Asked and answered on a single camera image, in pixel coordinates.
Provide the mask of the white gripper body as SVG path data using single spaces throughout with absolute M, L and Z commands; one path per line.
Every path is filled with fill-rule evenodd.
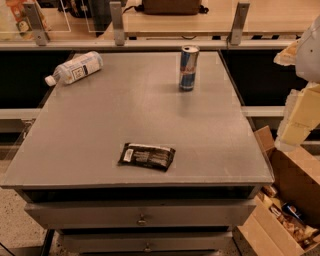
M 320 16 L 298 42 L 295 67 L 297 76 L 309 82 L 320 82 Z

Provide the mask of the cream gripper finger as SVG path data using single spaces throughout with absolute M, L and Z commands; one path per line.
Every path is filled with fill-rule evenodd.
M 292 89 L 284 108 L 275 147 L 289 152 L 301 145 L 320 124 L 320 84 L 309 82 L 301 91 Z
M 273 62 L 282 66 L 294 65 L 296 63 L 298 43 L 299 41 L 295 40 L 288 47 L 277 53 L 273 59 Z

